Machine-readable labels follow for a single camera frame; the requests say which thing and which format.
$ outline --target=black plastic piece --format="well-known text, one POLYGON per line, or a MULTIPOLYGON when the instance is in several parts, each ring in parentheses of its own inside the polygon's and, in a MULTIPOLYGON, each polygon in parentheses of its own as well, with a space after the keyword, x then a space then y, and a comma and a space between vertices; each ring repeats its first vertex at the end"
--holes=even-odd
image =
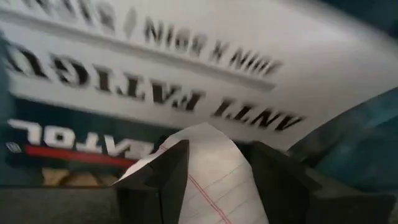
POLYGON ((247 157, 270 224, 388 223, 392 195, 349 188, 261 142, 247 157))
POLYGON ((112 187, 1 188, 2 223, 178 224, 189 143, 180 141, 112 187))

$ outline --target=red stripe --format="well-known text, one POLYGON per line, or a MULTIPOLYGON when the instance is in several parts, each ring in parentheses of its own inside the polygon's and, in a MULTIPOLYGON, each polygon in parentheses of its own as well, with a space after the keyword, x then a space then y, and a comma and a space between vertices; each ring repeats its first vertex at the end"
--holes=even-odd
MULTIPOLYGON (((160 149, 166 151, 167 148, 164 146, 160 146, 160 149)), ((199 193, 205 198, 205 200, 214 208, 214 210, 218 213, 218 215, 223 219, 226 224, 232 224, 232 222, 228 219, 228 217, 224 214, 224 212, 214 203, 214 201, 210 198, 210 196, 200 187, 199 183, 193 178, 190 174, 188 174, 188 179, 194 184, 194 186, 199 190, 199 193)))
POLYGON ((31 156, 51 157, 64 160, 82 161, 95 164, 106 164, 119 167, 130 167, 137 161, 116 157, 109 157, 101 154, 77 152, 69 149, 55 149, 43 146, 26 145, 25 151, 31 156))

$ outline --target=notebook paper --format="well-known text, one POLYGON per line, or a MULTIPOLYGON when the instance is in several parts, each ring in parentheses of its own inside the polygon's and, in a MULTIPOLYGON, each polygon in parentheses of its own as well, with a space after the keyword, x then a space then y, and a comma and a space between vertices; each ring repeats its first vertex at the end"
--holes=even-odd
POLYGON ((268 223, 250 164, 228 137, 209 124, 171 135, 155 154, 134 164, 122 178, 183 139, 190 141, 190 157, 180 224, 268 223))

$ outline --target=red margin line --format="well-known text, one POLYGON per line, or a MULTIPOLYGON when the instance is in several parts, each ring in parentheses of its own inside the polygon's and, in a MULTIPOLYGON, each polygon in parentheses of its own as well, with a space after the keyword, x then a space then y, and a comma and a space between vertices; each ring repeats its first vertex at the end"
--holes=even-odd
POLYGON ((56 159, 90 162, 95 164, 107 164, 118 167, 130 167, 137 162, 130 159, 110 157, 101 154, 78 152, 69 149, 56 149, 43 146, 26 145, 25 152, 31 156, 51 157, 56 159))
MULTIPOLYGON (((167 150, 166 147, 160 146, 164 151, 167 150)), ((228 217, 224 214, 224 212, 214 203, 214 201, 210 198, 210 196, 200 187, 199 183, 193 178, 190 174, 188 174, 188 179, 194 184, 194 186, 199 190, 200 194, 205 198, 205 200, 214 208, 214 210, 218 213, 218 215, 223 219, 226 224, 232 224, 232 222, 228 219, 228 217)))

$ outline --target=lined paper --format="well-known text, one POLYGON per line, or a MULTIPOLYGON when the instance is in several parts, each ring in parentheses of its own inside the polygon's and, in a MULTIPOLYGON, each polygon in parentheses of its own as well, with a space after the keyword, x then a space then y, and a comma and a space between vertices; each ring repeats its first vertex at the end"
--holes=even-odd
POLYGON ((134 164, 122 178, 183 139, 190 141, 190 158, 180 224, 268 223, 250 164, 228 137, 206 123, 170 136, 154 155, 134 164))

